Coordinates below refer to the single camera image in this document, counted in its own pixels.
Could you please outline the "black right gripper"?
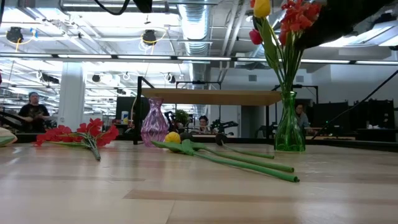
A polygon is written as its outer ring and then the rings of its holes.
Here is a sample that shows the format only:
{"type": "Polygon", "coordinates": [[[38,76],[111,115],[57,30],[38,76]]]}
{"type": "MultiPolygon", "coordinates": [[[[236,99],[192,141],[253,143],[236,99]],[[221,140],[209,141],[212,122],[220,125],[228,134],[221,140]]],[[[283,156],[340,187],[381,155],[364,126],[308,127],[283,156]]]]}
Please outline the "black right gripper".
{"type": "Polygon", "coordinates": [[[354,26],[377,13],[393,0],[333,0],[321,8],[313,22],[306,17],[300,20],[295,40],[296,49],[306,49],[310,44],[324,44],[352,32],[354,26]]]}

